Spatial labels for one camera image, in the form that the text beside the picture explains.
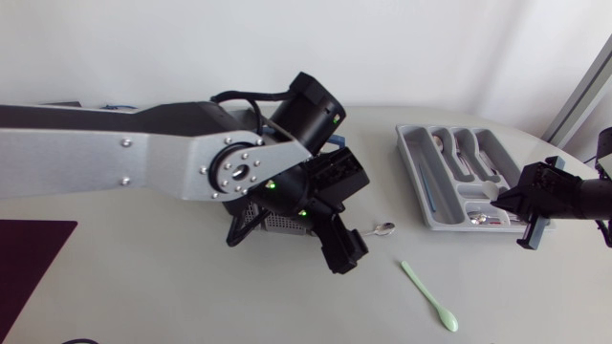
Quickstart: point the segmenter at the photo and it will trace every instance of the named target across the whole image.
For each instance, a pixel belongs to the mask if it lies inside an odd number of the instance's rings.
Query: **metal spoon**
[[[449,310],[442,307],[442,305],[440,305],[438,301],[433,298],[433,295],[431,295],[429,290],[425,288],[423,282],[421,282],[419,277],[417,277],[417,274],[414,273],[414,271],[406,261],[403,261],[401,265],[402,269],[404,269],[405,273],[408,275],[408,277],[410,277],[414,285],[417,286],[423,296],[427,299],[427,301],[429,301],[431,306],[436,309],[436,311],[438,312],[438,316],[440,316],[440,320],[442,321],[444,326],[446,326],[449,331],[456,332],[459,329],[459,322],[457,321],[457,318]]]
[[[481,211],[470,211],[468,217],[474,225],[502,225],[504,223],[500,218],[487,215]],[[508,220],[510,220],[510,225],[524,226],[527,224],[520,221],[516,216],[509,216]]]
[[[438,150],[440,151],[440,153],[444,152],[444,143],[442,142],[442,139],[440,139],[440,137],[437,135],[432,135],[432,136],[433,136],[433,142],[438,147]]]
[[[362,236],[368,236],[372,234],[376,234],[378,236],[386,236],[395,231],[395,225],[393,223],[384,223],[374,227],[373,230],[369,232],[361,233]]]
[[[455,147],[457,148],[457,158],[459,158],[459,161],[466,166],[466,168],[468,169],[468,172],[471,175],[473,175],[474,172],[471,170],[470,164],[468,163],[466,158],[464,158],[464,156],[461,155],[461,148],[459,148],[459,140],[457,138],[455,138]]]

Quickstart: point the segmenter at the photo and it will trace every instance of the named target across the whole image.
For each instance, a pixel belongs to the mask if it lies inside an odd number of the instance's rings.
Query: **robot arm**
[[[549,219],[595,220],[605,243],[612,247],[609,221],[612,220],[612,128],[600,133],[596,168],[600,177],[583,180],[563,171],[560,157],[546,159],[523,168],[517,186],[492,202],[528,223],[517,242],[537,249]]]
[[[217,104],[234,98],[253,106],[255,130]],[[284,101],[265,119],[256,100]],[[341,202],[369,181],[348,148],[335,152],[336,160],[319,154],[345,117],[339,102],[303,73],[284,94],[232,91],[212,102],[137,113],[0,105],[0,199],[149,187],[183,200],[224,202],[235,217],[229,245],[275,213],[317,233],[330,269],[345,273],[367,247],[341,223]],[[265,185],[274,180],[279,188],[271,193]],[[335,185],[347,192],[331,197]],[[265,211],[239,228],[247,201]]]

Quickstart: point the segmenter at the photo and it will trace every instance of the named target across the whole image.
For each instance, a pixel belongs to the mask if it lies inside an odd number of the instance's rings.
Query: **cutlery tray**
[[[502,193],[520,177],[518,166],[493,131],[439,125],[397,125],[396,131],[400,153],[431,229],[525,230],[525,223],[492,206],[483,192],[485,181],[494,183]],[[478,224],[470,218],[480,214],[486,215],[487,221]]]

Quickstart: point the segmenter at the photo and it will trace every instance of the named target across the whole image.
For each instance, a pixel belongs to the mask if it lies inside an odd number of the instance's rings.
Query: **white table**
[[[612,250],[593,222],[557,221],[539,250],[517,234],[433,232],[424,225],[396,147],[395,124],[482,125],[517,163],[552,155],[583,178],[596,174],[555,147],[481,118],[421,108],[348,108],[347,138],[371,184],[342,218],[370,252],[332,274],[317,238],[252,233],[225,238],[220,204],[149,190],[0,202],[0,218],[77,220],[6,343],[609,343]],[[447,331],[400,270],[406,260],[459,320]]]

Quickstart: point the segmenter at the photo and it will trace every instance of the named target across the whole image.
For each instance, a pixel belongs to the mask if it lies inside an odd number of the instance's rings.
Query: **light green plastic spoon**
[[[417,274],[414,273],[414,271],[406,261],[402,262],[402,269],[404,269],[405,273],[408,275],[408,277],[410,277],[412,282],[414,282],[414,285],[417,286],[423,296],[429,301],[429,303],[431,303],[431,306],[433,306],[433,308],[438,311],[438,316],[440,316],[440,320],[442,321],[444,326],[446,326],[449,331],[456,332],[459,329],[459,323],[457,322],[457,318],[452,315],[449,310],[442,307],[438,303],[438,301],[436,301],[435,298],[433,298],[429,290],[425,288],[419,277],[417,277]]]

